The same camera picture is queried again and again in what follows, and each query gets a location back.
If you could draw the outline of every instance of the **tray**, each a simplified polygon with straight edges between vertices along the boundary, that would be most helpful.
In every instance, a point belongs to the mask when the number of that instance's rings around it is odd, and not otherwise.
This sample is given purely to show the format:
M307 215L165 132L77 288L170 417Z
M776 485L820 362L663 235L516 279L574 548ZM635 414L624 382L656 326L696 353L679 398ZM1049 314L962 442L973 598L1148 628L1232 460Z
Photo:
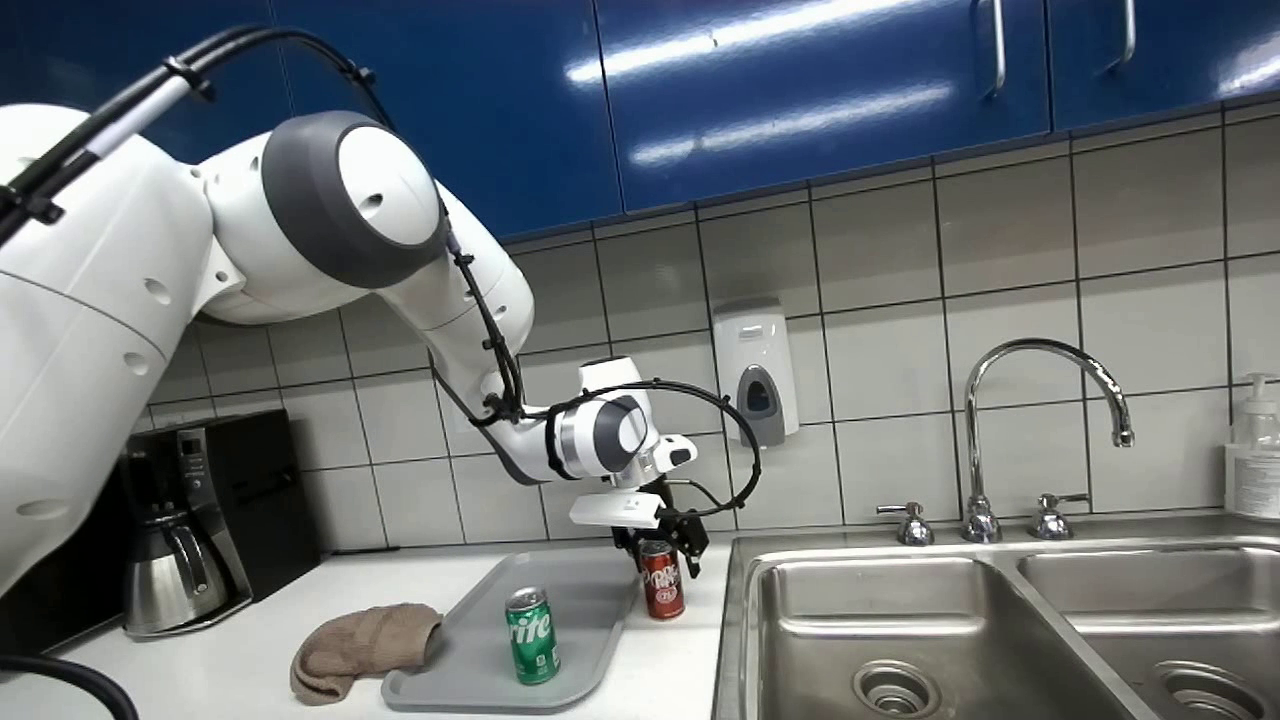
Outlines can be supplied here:
M558 672L521 684L504 623L516 587L542 587L555 618ZM387 709L558 713L606 672L624 618L635 608L635 565L615 548L542 548L500 561L445 620L445 653L425 672L385 679Z

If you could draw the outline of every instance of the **white countertop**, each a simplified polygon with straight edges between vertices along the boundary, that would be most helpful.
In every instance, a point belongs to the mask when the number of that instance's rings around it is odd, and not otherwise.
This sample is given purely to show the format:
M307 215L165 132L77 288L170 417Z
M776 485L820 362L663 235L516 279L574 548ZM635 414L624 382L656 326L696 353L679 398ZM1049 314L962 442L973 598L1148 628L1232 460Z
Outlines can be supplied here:
M390 713L381 699L381 679L361 679L347 699L305 709L293 699L286 663L305 637L344 612L372 605L433 605L449 612L486 570L504 561L486 552L381 552L337 557L264 605L194 634L153 644L126 639L121 628L99 634L68 659L106 672L137 699L142 720L341 720L341 715L433 715L455 720L466 713ZM684 577L684 618L647 620L644 601L633 608L605 684L565 720L702 720L712 715L721 608L725 608L729 539L712 545L699 582ZM21 720L83 720L106 715L77 689L15 676L0 684L0 715Z

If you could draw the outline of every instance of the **faucet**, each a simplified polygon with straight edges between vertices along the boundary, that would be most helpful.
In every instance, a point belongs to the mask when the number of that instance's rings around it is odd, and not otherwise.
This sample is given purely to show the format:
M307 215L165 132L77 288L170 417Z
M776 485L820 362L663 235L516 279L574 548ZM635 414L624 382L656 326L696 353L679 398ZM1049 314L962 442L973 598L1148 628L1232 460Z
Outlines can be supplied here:
M1052 353L1052 356L1065 356L1072 363L1080 363L1106 398L1106 408L1113 408L1113 446L1116 447L1127 447L1132 446L1132 424L1127 424L1127 400L1124 400L1124 389L1116 383L1116 378L1090 362L1087 353L1072 350L1072 345L1061 345L1061 342L1049 342L1049 335L1020 335L1020 342L1008 342L1008 345L997 345L987 356L975 362L975 367L968 372L968 383L962 383L962 430L968 430L968 509L962 509L962 537L975 539L975 545L991 545L1000 539L1000 521L991 513L991 499L987 499L987 480L983 480L983 460L975 453L975 389L978 382L987 378L987 367L1000 362L1000 356L1011 356L1011 353Z

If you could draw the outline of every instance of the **sink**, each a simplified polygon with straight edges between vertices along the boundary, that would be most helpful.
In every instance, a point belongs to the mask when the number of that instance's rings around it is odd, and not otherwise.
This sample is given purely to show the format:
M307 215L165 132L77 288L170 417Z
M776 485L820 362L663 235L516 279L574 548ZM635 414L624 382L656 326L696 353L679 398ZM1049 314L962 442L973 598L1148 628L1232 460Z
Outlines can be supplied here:
M763 537L732 548L714 720L1280 720L1275 676L1275 523Z
M1127 715L973 557L780 557L750 598L759 684L744 715Z
M1275 548L1034 552L1020 571L1161 715L1275 720Z

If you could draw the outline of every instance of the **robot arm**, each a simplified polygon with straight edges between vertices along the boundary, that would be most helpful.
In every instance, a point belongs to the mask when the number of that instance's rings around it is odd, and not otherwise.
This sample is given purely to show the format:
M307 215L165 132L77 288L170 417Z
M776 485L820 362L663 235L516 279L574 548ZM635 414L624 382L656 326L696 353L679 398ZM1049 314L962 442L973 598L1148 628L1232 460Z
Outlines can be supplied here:
M669 531L696 561L696 513L639 493L696 460L693 442L656 432L628 362L585 367L574 400L522 406L532 294L409 146L324 112L188 169L137 138L175 88L87 119L0 108L0 598L87 517L192 316L271 326L367 294L427 342L511 480L605 480L572 521Z

